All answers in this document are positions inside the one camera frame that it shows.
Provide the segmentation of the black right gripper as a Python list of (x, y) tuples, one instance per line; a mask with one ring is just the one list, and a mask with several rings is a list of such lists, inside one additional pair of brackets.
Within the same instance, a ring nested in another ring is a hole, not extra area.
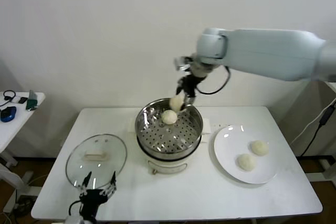
[(193, 74), (188, 74), (179, 79), (176, 88), (176, 95), (184, 92), (183, 110), (188, 106), (193, 105), (195, 101), (195, 90), (197, 85), (203, 81), (203, 78), (196, 77)]

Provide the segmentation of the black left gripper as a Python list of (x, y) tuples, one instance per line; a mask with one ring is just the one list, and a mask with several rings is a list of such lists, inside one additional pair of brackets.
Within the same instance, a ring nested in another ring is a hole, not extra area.
[(88, 175), (84, 178), (82, 184), (78, 185), (78, 190), (80, 194), (79, 199), (82, 203), (82, 207), (80, 208), (79, 213), (85, 221), (96, 221), (96, 215), (99, 206), (106, 203), (108, 201), (108, 198), (111, 198), (117, 190), (115, 172), (113, 172), (110, 184), (105, 190), (87, 190), (91, 174), (92, 172), (89, 172)]

